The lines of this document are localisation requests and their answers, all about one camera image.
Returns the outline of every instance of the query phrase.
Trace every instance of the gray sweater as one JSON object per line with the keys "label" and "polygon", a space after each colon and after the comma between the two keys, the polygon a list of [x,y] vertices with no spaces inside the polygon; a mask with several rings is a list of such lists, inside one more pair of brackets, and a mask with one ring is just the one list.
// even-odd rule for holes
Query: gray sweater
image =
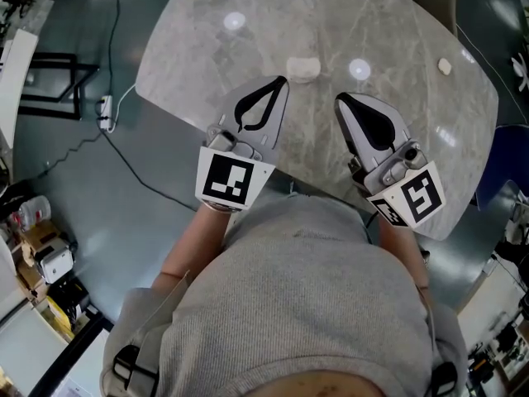
{"label": "gray sweater", "polygon": [[[127,296],[105,371],[162,298]],[[459,392],[466,355],[455,314],[436,305],[427,316],[412,277],[367,242],[356,211],[296,196],[246,214],[185,291],[162,339],[156,396],[244,395],[329,370],[363,376],[387,396],[422,397],[441,359],[457,366]]]}

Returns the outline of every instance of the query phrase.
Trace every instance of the white cable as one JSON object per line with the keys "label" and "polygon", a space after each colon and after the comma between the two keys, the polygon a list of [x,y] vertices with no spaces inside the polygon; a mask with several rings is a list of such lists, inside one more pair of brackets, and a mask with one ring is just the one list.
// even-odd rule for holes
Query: white cable
{"label": "white cable", "polygon": [[126,97],[126,95],[132,91],[132,89],[136,86],[136,83],[134,83],[133,85],[131,85],[131,87],[129,87],[129,89],[122,95],[122,97],[119,99],[119,102],[117,102],[117,109],[116,109],[116,117],[114,119],[112,119],[112,126],[110,127],[110,129],[108,130],[108,133],[109,134],[112,134],[114,132],[114,130],[116,129],[116,125],[117,125],[117,119],[119,118],[119,107],[122,105],[122,101],[123,99]]}
{"label": "white cable", "polygon": [[523,117],[523,120],[527,123],[526,115],[523,114],[522,109],[520,108],[520,106],[518,106],[518,103],[517,103],[516,99],[514,98],[514,96],[512,95],[511,90],[509,89],[509,87],[507,86],[507,84],[505,84],[505,81],[503,81],[502,75],[500,75],[500,74],[498,73],[498,71],[497,71],[497,70],[496,70],[496,69],[495,69],[495,68],[494,68],[494,67],[488,62],[488,60],[487,60],[487,58],[484,56],[484,54],[479,50],[478,47],[476,47],[476,46],[474,45],[474,43],[470,40],[470,38],[465,34],[465,32],[463,31],[463,29],[462,29],[459,25],[457,25],[457,27],[459,28],[459,30],[460,30],[461,32],[463,32],[463,35],[465,36],[465,38],[467,39],[467,41],[470,43],[470,45],[473,46],[473,47],[476,49],[476,51],[477,51],[478,53],[481,54],[481,57],[483,57],[484,61],[487,62],[487,65],[490,66],[490,68],[494,71],[494,73],[500,78],[500,80],[501,80],[502,83],[503,83],[503,86],[504,86],[505,89],[508,91],[508,93],[510,94],[510,96],[511,96],[513,102],[514,102],[514,104],[516,104],[516,107],[517,107],[518,110],[520,111],[520,113],[521,113],[521,115],[522,115],[522,117]]}

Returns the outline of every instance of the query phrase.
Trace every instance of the white marker tag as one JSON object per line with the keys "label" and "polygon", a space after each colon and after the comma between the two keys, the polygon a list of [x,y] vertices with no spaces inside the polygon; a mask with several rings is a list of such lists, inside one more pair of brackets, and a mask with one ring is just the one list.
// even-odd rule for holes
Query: white marker tag
{"label": "white marker tag", "polygon": [[201,147],[195,196],[202,201],[248,210],[274,169],[268,163]]}
{"label": "white marker tag", "polygon": [[393,226],[410,228],[418,227],[446,204],[433,161],[419,170],[408,170],[404,179],[367,199]]}

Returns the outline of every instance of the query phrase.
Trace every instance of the forearm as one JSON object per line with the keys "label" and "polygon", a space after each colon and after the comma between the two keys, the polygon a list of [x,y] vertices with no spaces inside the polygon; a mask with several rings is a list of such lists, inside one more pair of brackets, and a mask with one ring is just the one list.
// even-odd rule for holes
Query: forearm
{"label": "forearm", "polygon": [[193,278],[202,272],[219,255],[229,220],[229,213],[200,206],[167,255],[153,288],[167,289],[178,283],[188,271]]}
{"label": "forearm", "polygon": [[427,292],[428,271],[421,250],[411,229],[396,228],[379,216],[380,246],[393,254],[406,267],[415,284]]}

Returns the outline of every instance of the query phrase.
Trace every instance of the floor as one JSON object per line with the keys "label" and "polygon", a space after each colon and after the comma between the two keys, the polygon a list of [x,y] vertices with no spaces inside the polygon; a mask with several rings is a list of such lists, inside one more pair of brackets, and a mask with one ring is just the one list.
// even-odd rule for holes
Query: floor
{"label": "floor", "polygon": [[[512,0],[499,0],[503,6],[496,5],[496,12],[491,9],[492,0],[487,1],[481,4],[478,0],[478,4],[474,0],[458,0],[458,20],[470,39],[480,48],[483,46],[484,54],[513,89],[516,80],[508,69],[508,59],[520,34],[508,23],[513,18],[501,17],[498,11],[498,7],[508,6]],[[121,0],[112,52],[115,96],[135,82],[150,33],[167,2]],[[101,72],[85,89],[81,122],[19,118],[14,155],[16,178],[34,177],[47,164],[64,157],[69,148],[97,136],[94,104],[108,89],[107,41],[115,11],[115,0],[55,2],[38,50],[74,52],[82,62],[99,64]],[[480,31],[484,23],[476,21],[476,13],[468,15],[472,11],[479,12],[480,19],[487,18],[488,34]],[[507,28],[512,30],[512,39],[503,33]],[[498,47],[490,44],[494,40],[499,41]],[[474,57],[485,68],[485,63]],[[502,83],[497,84],[493,72],[488,74],[500,95],[498,121],[520,122],[520,112],[506,90],[501,90]],[[47,89],[62,86],[60,81],[46,78],[37,78],[37,82]],[[525,96],[515,98],[526,110]],[[197,206],[193,188],[198,148],[204,140],[201,132],[132,92],[122,104],[119,127],[110,137],[147,184]],[[140,185],[102,138],[85,142],[44,179],[34,181],[34,186],[49,197],[57,223],[79,241],[75,272],[93,303],[111,320],[117,318],[128,289],[150,284],[193,216],[193,211]],[[485,212],[470,205],[447,240],[422,240],[422,245],[431,251],[433,292],[452,307],[465,298],[502,236],[512,202],[512,192],[504,191],[505,195],[498,196]]]}

